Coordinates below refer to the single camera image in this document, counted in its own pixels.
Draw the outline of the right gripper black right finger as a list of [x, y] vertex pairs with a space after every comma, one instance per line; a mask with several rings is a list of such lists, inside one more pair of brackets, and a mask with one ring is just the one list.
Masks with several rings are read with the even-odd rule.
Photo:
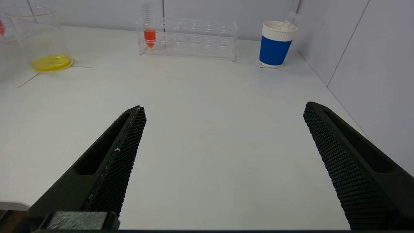
[[350, 228], [413, 230], [413, 176], [326, 106], [303, 117]]

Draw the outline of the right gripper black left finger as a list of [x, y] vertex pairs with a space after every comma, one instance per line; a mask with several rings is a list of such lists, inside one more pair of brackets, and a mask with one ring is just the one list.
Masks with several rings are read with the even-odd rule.
[[120, 215], [147, 119], [135, 106], [123, 112], [79, 159], [29, 208], [30, 230], [56, 211]]

